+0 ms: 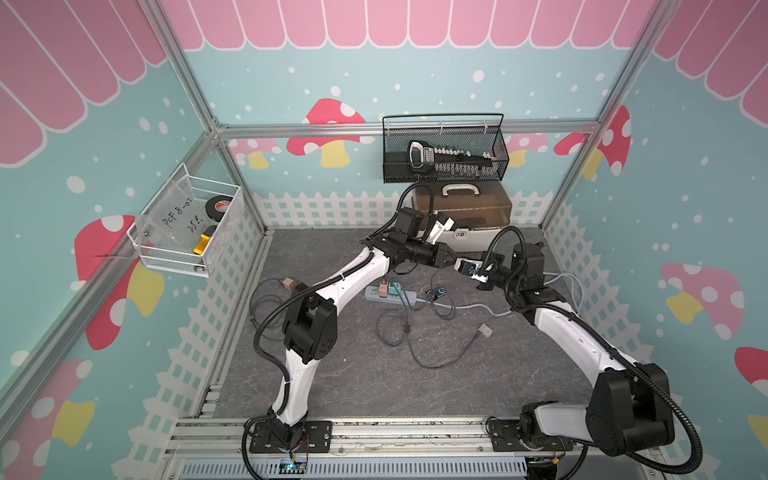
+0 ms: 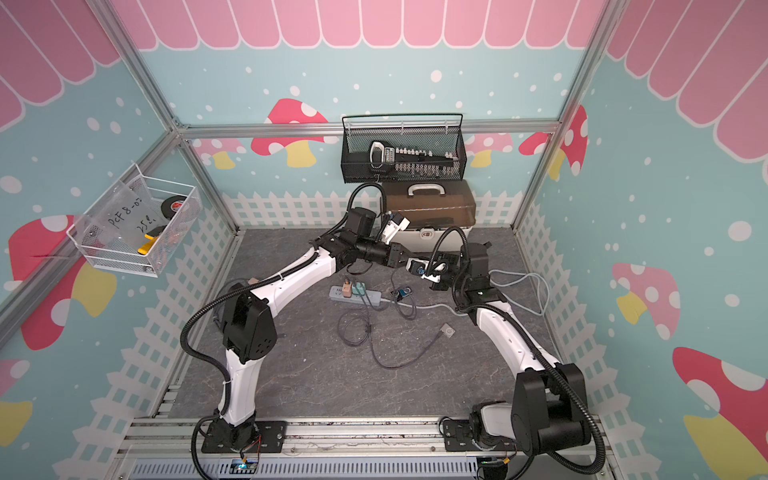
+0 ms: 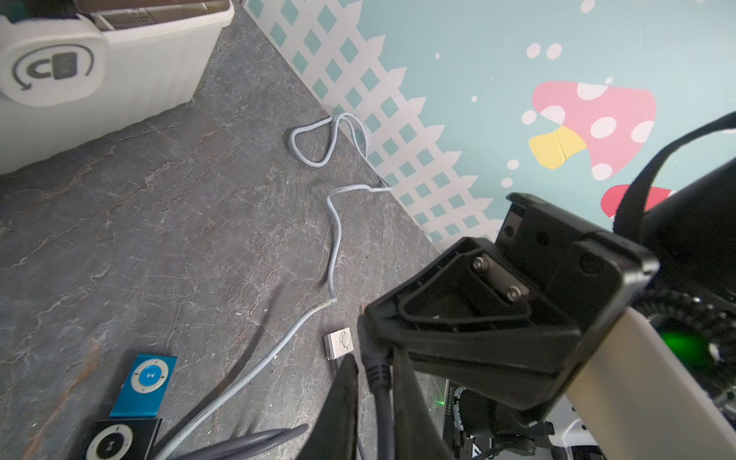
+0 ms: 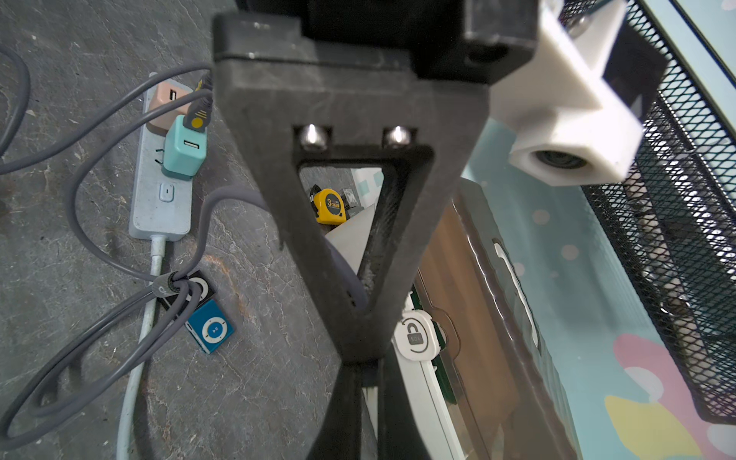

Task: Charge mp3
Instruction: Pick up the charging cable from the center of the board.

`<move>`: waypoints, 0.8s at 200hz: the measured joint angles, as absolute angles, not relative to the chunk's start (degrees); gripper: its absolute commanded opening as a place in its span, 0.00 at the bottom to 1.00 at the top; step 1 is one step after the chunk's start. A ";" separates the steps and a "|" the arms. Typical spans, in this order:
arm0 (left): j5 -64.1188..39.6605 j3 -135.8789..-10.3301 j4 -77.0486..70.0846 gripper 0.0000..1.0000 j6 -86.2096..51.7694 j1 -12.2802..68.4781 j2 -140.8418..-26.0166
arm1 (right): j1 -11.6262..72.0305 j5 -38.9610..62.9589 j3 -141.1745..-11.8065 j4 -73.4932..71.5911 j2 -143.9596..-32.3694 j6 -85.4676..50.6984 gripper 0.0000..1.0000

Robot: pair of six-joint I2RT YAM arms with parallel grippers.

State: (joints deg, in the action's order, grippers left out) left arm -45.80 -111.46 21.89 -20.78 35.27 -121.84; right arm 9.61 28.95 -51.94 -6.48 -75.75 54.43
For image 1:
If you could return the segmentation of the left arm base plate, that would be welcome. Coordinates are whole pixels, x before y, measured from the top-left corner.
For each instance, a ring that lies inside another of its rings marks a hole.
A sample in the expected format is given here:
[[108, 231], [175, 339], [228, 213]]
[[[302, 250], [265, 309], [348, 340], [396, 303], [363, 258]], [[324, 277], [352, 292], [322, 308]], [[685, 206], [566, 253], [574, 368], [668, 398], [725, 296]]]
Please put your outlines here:
[[252, 454], [328, 453], [333, 423], [331, 421], [301, 420], [288, 427], [279, 420], [257, 423], [247, 440], [248, 452]]

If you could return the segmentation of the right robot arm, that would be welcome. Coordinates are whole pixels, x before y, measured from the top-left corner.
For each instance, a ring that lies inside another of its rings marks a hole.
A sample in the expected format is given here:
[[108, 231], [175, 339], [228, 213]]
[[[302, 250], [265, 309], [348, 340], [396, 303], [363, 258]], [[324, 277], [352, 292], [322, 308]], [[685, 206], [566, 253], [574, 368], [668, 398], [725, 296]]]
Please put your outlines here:
[[665, 371], [623, 354], [555, 290], [545, 286], [543, 254], [515, 226], [500, 230], [473, 276], [481, 288], [502, 290], [511, 311], [549, 336], [592, 387], [587, 404], [531, 403], [519, 420], [529, 446], [564, 437], [610, 457], [626, 456], [673, 475], [695, 472], [704, 460], [701, 438], [671, 397]]

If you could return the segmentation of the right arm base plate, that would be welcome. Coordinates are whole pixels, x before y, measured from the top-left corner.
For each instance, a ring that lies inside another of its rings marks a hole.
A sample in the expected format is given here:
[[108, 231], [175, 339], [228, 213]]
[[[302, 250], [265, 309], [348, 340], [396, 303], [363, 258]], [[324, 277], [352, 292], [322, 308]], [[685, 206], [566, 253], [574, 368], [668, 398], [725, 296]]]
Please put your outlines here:
[[488, 417], [484, 429], [494, 452], [544, 452], [555, 455], [573, 450], [574, 442], [563, 437], [544, 435], [528, 420]]

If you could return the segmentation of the silver mp3 player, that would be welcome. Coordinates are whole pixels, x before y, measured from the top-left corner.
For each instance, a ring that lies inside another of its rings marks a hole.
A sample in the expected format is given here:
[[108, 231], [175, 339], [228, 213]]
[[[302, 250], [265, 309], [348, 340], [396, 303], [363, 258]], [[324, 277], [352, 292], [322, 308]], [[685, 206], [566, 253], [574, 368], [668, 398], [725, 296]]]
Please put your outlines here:
[[478, 327], [478, 331], [485, 336], [486, 338], [489, 338], [493, 334], [493, 330], [487, 326], [486, 324], [481, 324]]

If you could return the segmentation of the teal USB charger adapter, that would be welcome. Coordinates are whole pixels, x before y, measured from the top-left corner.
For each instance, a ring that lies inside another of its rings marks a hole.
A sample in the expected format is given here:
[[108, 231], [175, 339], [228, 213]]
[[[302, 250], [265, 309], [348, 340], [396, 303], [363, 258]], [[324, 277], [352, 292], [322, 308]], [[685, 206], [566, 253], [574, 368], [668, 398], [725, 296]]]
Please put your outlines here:
[[389, 296], [397, 297], [402, 290], [401, 284], [396, 281], [389, 282]]

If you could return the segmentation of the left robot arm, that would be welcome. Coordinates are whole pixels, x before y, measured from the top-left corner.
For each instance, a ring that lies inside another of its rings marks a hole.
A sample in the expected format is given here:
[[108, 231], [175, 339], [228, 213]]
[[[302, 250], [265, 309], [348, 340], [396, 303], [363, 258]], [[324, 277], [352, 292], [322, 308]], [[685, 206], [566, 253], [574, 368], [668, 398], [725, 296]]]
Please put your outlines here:
[[256, 325], [252, 347], [279, 369], [281, 383], [267, 413], [245, 422], [244, 439], [264, 424], [280, 448], [299, 445], [314, 376], [338, 339], [339, 314], [369, 284], [405, 261], [446, 267], [456, 254], [440, 236], [453, 226], [454, 220], [435, 210], [433, 202], [423, 213], [399, 201], [390, 220], [361, 241], [361, 252], [347, 265], [315, 284], [291, 287], [291, 296]]

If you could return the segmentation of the brown grey plug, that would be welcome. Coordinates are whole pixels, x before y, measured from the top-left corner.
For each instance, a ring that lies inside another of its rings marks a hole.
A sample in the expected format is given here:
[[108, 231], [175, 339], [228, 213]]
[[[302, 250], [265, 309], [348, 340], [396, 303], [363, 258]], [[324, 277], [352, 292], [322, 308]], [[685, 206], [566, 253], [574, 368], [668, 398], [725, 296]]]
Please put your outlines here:
[[289, 278], [289, 277], [284, 278], [282, 283], [283, 283], [284, 287], [287, 288], [288, 290], [295, 289], [296, 286], [299, 284], [299, 282], [297, 280]]

